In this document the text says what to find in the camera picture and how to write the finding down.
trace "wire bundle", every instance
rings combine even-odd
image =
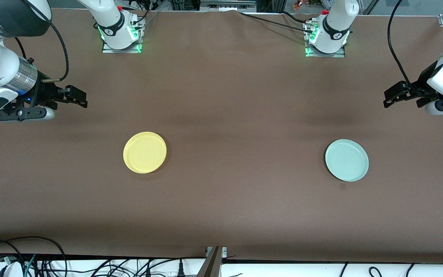
[[[57,259],[46,258],[46,257],[48,257],[48,255],[41,255],[43,259],[38,259],[38,257],[39,257],[38,254],[34,254],[33,256],[30,257],[30,255],[21,254],[21,252],[14,246],[14,244],[11,243],[15,240],[27,240],[27,239],[38,239],[38,240],[45,240],[45,241],[51,242],[59,249],[62,259],[59,258],[57,260]],[[143,277],[145,275],[148,277],[152,276],[152,275],[161,275],[161,276],[165,277],[163,274],[160,274],[157,272],[151,272],[151,269],[155,268],[159,265],[162,265],[164,263],[171,262],[171,261],[176,261],[176,260],[181,260],[181,259],[199,258],[199,257],[173,258],[173,259],[167,259],[165,261],[161,261],[161,262],[153,264],[153,265],[151,265],[151,263],[153,262],[153,259],[150,259],[148,261],[148,263],[146,263],[141,268],[138,268],[139,266],[137,264],[137,268],[135,270],[126,268],[124,266],[124,264],[127,263],[128,261],[131,261],[131,260],[137,260],[137,263],[138,263],[138,259],[125,259],[120,264],[114,265],[114,264],[112,264],[113,260],[116,260],[116,258],[114,258],[114,259],[107,259],[105,262],[103,262],[96,269],[87,270],[87,271],[77,271],[77,270],[69,270],[68,269],[66,254],[64,253],[61,245],[59,243],[57,243],[55,240],[52,240],[52,239],[49,239],[46,237],[41,237],[38,235],[30,235],[27,237],[18,237],[18,238],[13,238],[13,239],[9,239],[9,240],[0,240],[0,244],[6,244],[15,251],[15,254],[13,255],[15,260],[12,261],[12,264],[13,263],[20,264],[21,269],[22,269],[22,274],[24,277],[27,277],[27,276],[28,277],[67,277],[67,274],[69,272],[74,272],[74,273],[91,272],[90,277],[123,277],[124,275],[127,275],[128,277]],[[9,255],[0,254],[0,259],[7,257],[7,256],[9,256]],[[62,270],[62,269],[53,268],[53,266],[52,266],[53,261],[54,262],[56,262],[56,261],[64,262],[65,269]],[[107,272],[107,274],[102,274],[102,273],[99,274],[100,270],[108,268],[108,267],[109,267],[109,272]]]
[[[281,13],[290,16],[290,18],[292,18],[292,20],[297,21],[298,23],[305,23],[304,20],[299,20],[296,17],[292,16],[292,14],[289,14],[288,12],[283,11]],[[280,25],[280,26],[283,26],[283,27],[287,27],[287,28],[290,28],[290,29],[299,30],[299,31],[304,32],[304,33],[312,33],[311,30],[304,30],[302,28],[297,28],[297,27],[294,27],[294,26],[278,23],[278,22],[275,22],[275,21],[267,20],[267,19],[264,19],[264,18],[260,18],[260,17],[257,17],[257,16],[246,14],[246,13],[241,13],[241,14],[243,14],[243,15],[245,15],[247,17],[251,17],[251,18],[254,18],[254,19],[259,19],[259,20],[262,20],[262,21],[266,21],[266,22],[273,23],[273,24],[276,24],[276,25]]]

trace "black cable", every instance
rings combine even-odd
[[[56,277],[59,277],[59,276],[56,275],[55,272],[65,272],[65,271],[66,271],[66,270],[62,270],[62,269],[53,269],[52,266],[51,266],[50,261],[49,261],[48,265],[49,265],[49,268],[48,268],[48,269],[42,269],[41,271],[43,271],[43,272],[52,272]],[[134,272],[132,272],[130,269],[127,269],[127,268],[125,268],[125,267],[121,267],[121,266],[117,266],[117,265],[104,265],[104,266],[100,266],[100,267],[98,268],[98,270],[100,270],[101,268],[107,267],[107,266],[113,267],[114,270],[118,270],[119,272],[123,272],[123,273],[125,273],[125,274],[128,274],[128,276],[130,276],[129,273],[134,274]],[[88,272],[93,272],[93,271],[95,271],[95,270],[97,270],[97,269],[91,269],[91,270],[85,270],[85,271],[67,270],[67,272],[73,272],[73,273],[88,273]]]
[[[118,277],[118,276],[110,275],[110,274],[99,274],[99,275],[95,275],[95,277]]]
[[[372,274],[372,270],[375,269],[379,275],[379,277],[382,277],[382,274],[380,274],[380,271],[376,268],[376,267],[369,267],[369,275],[370,277],[376,277],[375,275]]]
[[[33,260],[33,272],[35,273],[35,276],[37,276],[37,277],[38,276],[45,277],[44,272],[42,270],[39,270],[38,263],[37,263],[36,259]]]
[[[118,268],[121,268],[121,266],[123,265],[123,264],[125,264],[125,263],[127,263],[128,261],[130,261],[131,259],[127,259],[127,260],[124,260],[122,263],[120,263],[118,266],[116,266],[116,268],[114,268],[114,270],[109,270],[109,274],[113,274]]]
[[[5,266],[5,267],[3,267],[3,268],[0,270],[0,277],[5,276],[5,271],[6,271],[7,268],[8,268],[8,266]]]
[[[30,6],[34,11],[36,11],[51,26],[51,28],[54,30],[54,32],[56,32],[56,35],[58,36],[58,39],[61,42],[61,46],[63,47],[63,52],[65,53],[65,60],[66,60],[66,71],[65,71],[65,74],[63,75],[63,77],[60,77],[59,80],[62,81],[64,79],[66,79],[67,74],[69,73],[69,57],[68,57],[68,54],[67,54],[67,49],[66,49],[65,42],[63,40],[63,37],[61,37],[61,34],[58,31],[58,28],[56,28],[56,26],[54,26],[54,24],[49,20],[49,18],[47,18],[47,16],[45,16],[45,14],[43,14],[38,8],[36,8],[28,0],[20,0],[20,1],[23,1],[25,4]]]
[[[112,259],[108,259],[108,260],[106,260],[105,262],[103,262],[99,267],[97,267],[94,271],[93,271],[93,273],[92,273],[92,275],[90,276],[90,277],[96,277],[95,276],[95,274],[97,274],[97,272],[99,272],[99,270],[101,269],[101,268],[103,268],[109,261],[112,261]]]
[[[411,269],[413,268],[413,266],[415,265],[415,263],[412,263],[411,264],[411,266],[408,268],[408,270],[406,271],[406,276],[405,277],[408,277],[408,275],[410,275],[410,271],[411,271]]]
[[[411,266],[406,271],[406,276],[405,277],[408,277],[408,275],[410,275],[410,270],[413,268],[414,265],[415,265],[415,263],[411,264]],[[375,269],[377,271],[379,277],[382,277],[382,274],[380,273],[378,268],[376,268],[376,267],[369,267],[369,275],[370,275],[370,277],[376,277],[375,275],[372,274],[372,270],[373,269]]]
[[[163,262],[160,262],[160,263],[154,264],[153,266],[150,267],[150,270],[151,270],[152,268],[156,267],[156,266],[159,266],[159,265],[161,265],[161,264],[168,263],[168,262],[171,262],[171,261],[185,260],[185,259],[198,259],[198,258],[199,258],[199,257],[182,257],[182,258],[168,259],[168,260],[166,260],[166,261],[163,261]],[[145,274],[146,274],[146,271],[143,272],[142,274],[140,274],[138,277],[142,277],[142,276],[145,275]]]
[[[346,262],[345,265],[343,266],[343,269],[341,270],[341,273],[340,273],[340,277],[343,277],[343,273],[345,273],[346,266],[348,266],[348,262]]]
[[[290,14],[289,12],[286,12],[286,11],[281,11],[280,13],[282,13],[282,14],[286,14],[287,16],[290,16],[290,18],[292,18],[293,20],[295,20],[295,21],[297,21],[297,22],[300,22],[300,23],[305,23],[305,20],[300,20],[300,19],[298,19],[298,18],[296,18],[296,17],[294,17],[292,14]]]
[[[59,272],[59,271],[61,271],[61,270],[54,270],[54,269],[52,269],[51,261],[49,261],[48,265],[49,265],[49,269],[50,269],[51,272],[54,274],[54,276],[56,276],[56,277],[60,277],[59,275],[56,274],[56,272]]]
[[[146,263],[144,266],[142,266],[132,277],[137,277],[137,275],[139,274],[139,272],[141,270],[143,270],[143,268],[145,268],[146,266],[148,266],[148,268],[150,267],[150,263],[151,263],[151,259],[148,260],[148,263]]]
[[[25,274],[25,260],[23,259],[20,251],[18,251],[18,249],[13,244],[8,242],[7,240],[0,240],[0,244],[7,244],[16,252],[16,254],[17,254],[16,259],[17,259],[18,263],[20,263],[20,266],[22,268],[22,273]]]
[[[20,46],[20,51],[22,52],[22,57],[26,60],[27,55],[25,55],[25,49],[23,49],[22,42],[20,42],[20,39],[15,37],[16,42],[18,43],[18,46]]]
[[[131,277],[131,275],[129,274],[129,270],[128,269],[125,269],[125,268],[123,268],[123,267],[118,267],[118,266],[116,266],[116,265],[111,265],[111,267],[115,267],[114,268],[114,272],[117,270],[118,272],[121,272],[121,275],[123,275],[123,274],[127,274],[128,275],[128,277]]]
[[[389,50],[391,51],[392,57],[394,58],[394,61],[398,64],[399,70],[401,71],[401,74],[403,74],[403,77],[408,84],[410,88],[413,89],[413,85],[411,84],[410,80],[408,79],[408,76],[406,76],[406,72],[403,69],[403,66],[401,65],[401,62],[399,62],[398,57],[396,56],[396,53],[394,52],[394,49],[392,49],[391,44],[391,24],[392,24],[392,18],[394,17],[394,14],[396,13],[396,10],[398,9],[399,5],[401,4],[403,0],[399,0],[392,10],[391,17],[389,18],[389,24],[387,25],[387,43],[389,44]]]
[[[58,244],[58,242],[56,242],[55,240],[51,240],[51,239],[46,238],[46,237],[41,237],[40,235],[28,235],[28,236],[26,236],[26,237],[18,237],[18,238],[13,238],[13,239],[9,239],[9,240],[0,240],[0,244],[5,243],[5,244],[8,244],[8,245],[12,245],[12,244],[10,244],[9,242],[11,242],[11,241],[13,241],[13,240],[26,240],[26,239],[47,240],[48,242],[51,242],[52,244],[54,244],[54,245],[59,249],[59,251],[61,252],[61,254],[62,254],[62,256],[63,256],[63,260],[64,260],[64,263],[65,263],[65,270],[67,271],[66,254],[65,254],[63,248],[61,247],[61,245]]]
[[[150,271],[150,263],[152,262],[152,259],[148,259],[148,263],[146,263],[146,277],[151,277],[151,271]]]
[[[311,30],[304,30],[302,28],[288,26],[288,25],[285,25],[285,24],[282,24],[282,23],[278,23],[278,22],[274,22],[274,21],[267,20],[267,19],[264,19],[264,18],[256,17],[256,16],[253,16],[253,15],[250,15],[250,14],[245,14],[245,13],[240,13],[240,14],[243,14],[243,15],[251,17],[251,18],[259,19],[259,20],[262,20],[262,21],[266,21],[266,22],[269,22],[269,23],[273,23],[273,24],[276,24],[276,25],[280,25],[280,26],[283,26],[283,27],[291,28],[291,29],[294,29],[294,30],[299,30],[299,31],[304,32],[304,33],[312,33]]]
[[[184,273],[184,264],[182,262],[182,259],[179,261],[179,271],[177,272],[177,277],[186,277],[186,274]]]
[[[150,10],[146,10],[145,14],[140,19],[138,19],[137,21],[133,21],[133,24],[136,24],[136,23],[140,22],[141,20],[145,19],[148,12],[150,12]]]

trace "plate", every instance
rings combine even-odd
[[[123,158],[128,168],[136,173],[150,173],[165,161],[167,145],[162,137],[152,132],[137,133],[124,147]]]
[[[352,140],[336,140],[330,144],[325,159],[329,171],[346,182],[362,179],[369,170],[367,152]]]

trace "brown table surface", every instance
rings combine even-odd
[[[339,59],[308,58],[299,31],[236,12],[162,12],[143,53],[102,54],[88,11],[53,12],[71,64],[62,86],[89,105],[0,123],[0,238],[45,235],[67,254],[202,256],[225,245],[237,258],[443,262],[443,116],[414,101],[383,108],[402,80],[387,17],[358,17]],[[396,18],[392,39],[410,79],[443,52],[435,17]],[[52,30],[22,41],[39,70],[63,73]],[[122,157],[142,131],[168,147],[147,175]],[[327,171],[338,139],[367,151],[362,180]]]

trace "yellow plate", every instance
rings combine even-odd
[[[165,141],[152,132],[135,134],[128,140],[123,152],[124,162],[128,168],[142,174],[158,169],[166,156]]]

